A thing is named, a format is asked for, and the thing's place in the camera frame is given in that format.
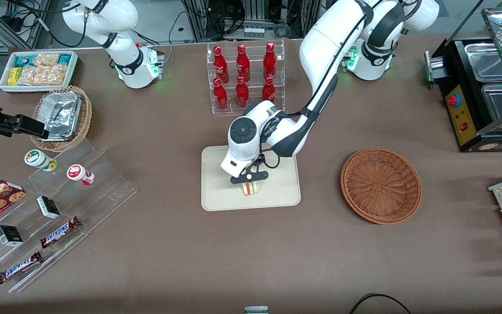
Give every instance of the red bottle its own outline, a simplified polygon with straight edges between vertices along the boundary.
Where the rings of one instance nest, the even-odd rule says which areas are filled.
[[[269,42],[267,44],[267,53],[263,59],[263,77],[267,79],[268,76],[272,78],[276,77],[276,55],[275,55],[275,44]]]
[[[275,87],[272,85],[272,77],[269,76],[265,79],[265,85],[263,86],[263,100],[275,102]]]
[[[243,76],[237,77],[237,87],[235,88],[235,93],[237,94],[237,105],[241,108],[247,107],[247,101],[249,100],[249,88],[245,84],[245,78]]]
[[[227,73],[227,62],[224,56],[222,56],[222,48],[220,46],[215,46],[213,48],[214,52],[214,71],[224,84],[230,81],[230,76]]]
[[[226,90],[222,86],[222,81],[220,78],[214,78],[214,101],[217,103],[218,110],[226,111],[227,110],[227,94]]]
[[[237,45],[237,60],[235,60],[237,65],[237,75],[242,75],[246,82],[251,79],[251,66],[249,65],[249,57],[245,53],[245,45]]]

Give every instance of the brown tablecloth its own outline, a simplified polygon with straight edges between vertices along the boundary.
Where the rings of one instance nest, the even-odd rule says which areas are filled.
[[[297,156],[299,205],[229,212],[200,205],[201,151],[226,145],[233,119],[210,112],[207,46],[176,46],[164,79],[140,90],[117,78],[104,50],[78,50],[75,82],[94,111],[88,137],[139,191],[23,292],[0,286],[0,312],[233,314],[264,304],[340,314],[369,292],[414,313],[502,312],[502,217],[486,189],[502,181],[502,153],[458,153],[439,91],[424,86],[424,51],[443,38],[402,37],[376,82],[339,73]],[[293,112],[311,88],[299,41],[285,45]],[[28,114],[39,98],[1,93],[0,106]],[[0,178],[24,181],[32,147],[25,135],[0,136]],[[407,222],[374,225],[347,206],[340,170],[366,147],[416,167],[424,198]],[[364,313],[399,311],[365,303]]]

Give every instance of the brown wicker basket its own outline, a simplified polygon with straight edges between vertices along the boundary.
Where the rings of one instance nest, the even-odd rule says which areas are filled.
[[[422,199],[416,169],[401,155],[381,147],[353,153],[342,168],[340,187],[357,214],[381,225],[410,218]]]
[[[42,150],[54,151],[56,153],[64,151],[67,147],[70,147],[73,143],[86,137],[88,129],[90,129],[90,119],[92,119],[92,104],[90,99],[86,96],[85,92],[76,86],[67,86],[65,88],[56,89],[50,93],[64,93],[64,92],[76,92],[82,96],[81,111],[78,116],[78,123],[76,127],[75,137],[68,142],[43,142],[38,140],[36,137],[30,137],[34,145]],[[36,109],[34,109],[34,114],[32,117],[35,119],[38,115],[38,110],[42,104],[42,99],[38,102]]]

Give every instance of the yellow control panel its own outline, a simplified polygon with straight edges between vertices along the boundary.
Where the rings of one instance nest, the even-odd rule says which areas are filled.
[[[460,85],[447,95],[445,101],[447,102],[448,114],[451,116],[458,142],[460,145],[464,145],[476,137],[477,133]]]

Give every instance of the snickers bar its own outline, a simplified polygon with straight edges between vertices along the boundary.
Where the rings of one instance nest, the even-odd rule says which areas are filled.
[[[42,243],[42,248],[43,249],[47,248],[48,246],[50,246],[50,244],[57,241],[58,239],[61,239],[61,237],[71,232],[71,230],[73,230],[78,225],[80,225],[80,221],[78,221],[78,218],[75,216],[73,217],[73,219],[69,220],[59,229],[50,233],[45,238],[41,239],[40,243]]]
[[[30,268],[31,266],[41,262],[42,262],[42,255],[40,254],[40,252],[36,251],[34,255],[13,266],[13,268],[9,268],[6,272],[0,272],[0,284],[6,282],[12,276],[20,272],[24,272],[27,268]]]

